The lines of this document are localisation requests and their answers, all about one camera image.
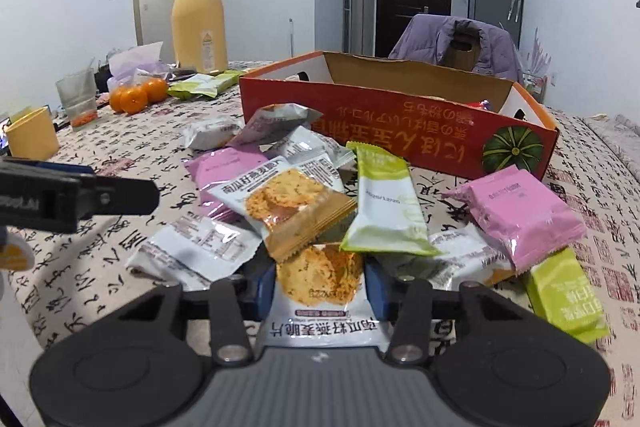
tablecloth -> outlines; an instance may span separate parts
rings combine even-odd
[[[234,64],[251,66],[256,64]],[[587,223],[589,237],[574,247],[611,333],[594,346],[609,364],[612,382],[598,427],[634,425],[634,379],[640,376],[640,185],[579,118],[552,113],[561,137],[544,181]],[[95,126],[58,134],[61,148],[52,161],[90,165],[102,175],[151,179],[161,202],[150,216],[94,217],[74,235],[17,231],[35,251],[36,265],[30,272],[10,274],[10,285],[42,346],[81,330],[157,283],[127,272],[124,263],[159,227],[198,211],[196,187],[182,166],[190,153],[183,148],[181,130],[218,114],[242,116],[237,86],[213,101],[167,100],[133,116],[113,114],[107,107]],[[432,232],[464,226],[463,204],[441,194],[465,180],[420,168],[412,168],[412,179]],[[356,196],[355,174],[347,190]],[[497,290],[528,305],[517,280]],[[450,324],[436,331],[435,349],[446,349],[453,341]],[[255,334],[255,325],[248,325],[248,333]]]

green snack bar wrapper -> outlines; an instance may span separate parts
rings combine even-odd
[[[564,248],[524,275],[533,311],[585,344],[609,334],[602,304],[572,248]]]
[[[189,100],[198,95],[215,98],[236,85],[241,75],[242,71],[225,71],[217,76],[198,73],[187,80],[172,84],[167,93],[181,100]]]
[[[342,250],[437,255],[407,163],[376,145],[348,142],[358,158],[358,213]]]

snack box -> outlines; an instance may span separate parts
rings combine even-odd
[[[300,80],[286,80],[293,75]],[[542,179],[559,134],[516,82],[410,60],[312,52],[247,73],[240,93],[245,120],[296,102],[321,111],[313,130],[340,144],[371,143],[468,179],[512,164]],[[465,105],[481,100],[493,112]]]

floor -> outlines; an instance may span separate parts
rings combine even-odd
[[[42,427],[28,389],[31,365],[42,348],[6,282],[6,273],[0,280],[0,295],[0,393],[24,427]]]

yellow bottle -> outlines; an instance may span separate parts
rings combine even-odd
[[[175,59],[199,73],[228,69],[221,0],[175,0],[171,13]]]

